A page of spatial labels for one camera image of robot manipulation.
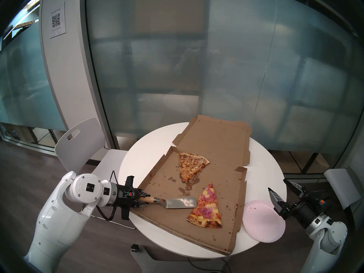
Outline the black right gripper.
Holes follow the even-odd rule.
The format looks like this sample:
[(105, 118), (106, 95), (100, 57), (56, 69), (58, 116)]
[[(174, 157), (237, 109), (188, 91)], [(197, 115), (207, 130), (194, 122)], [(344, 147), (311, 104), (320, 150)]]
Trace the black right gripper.
[(274, 210), (284, 220), (291, 217), (295, 218), (302, 228), (307, 230), (312, 222), (316, 221), (317, 217), (327, 210), (326, 199), (322, 199), (320, 195), (310, 193), (305, 186), (292, 183), (287, 179), (284, 179), (283, 182), (299, 197), (299, 201), (290, 206), (276, 192), (268, 188)]

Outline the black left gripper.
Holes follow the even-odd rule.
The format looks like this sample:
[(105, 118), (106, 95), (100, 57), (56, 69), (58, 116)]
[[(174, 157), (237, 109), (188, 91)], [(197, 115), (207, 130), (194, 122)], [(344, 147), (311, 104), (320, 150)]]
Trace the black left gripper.
[(141, 208), (149, 204), (148, 202), (139, 201), (142, 197), (150, 197), (150, 194), (145, 193), (142, 189), (119, 184), (116, 184), (116, 187), (115, 207), (130, 209), (131, 207)]

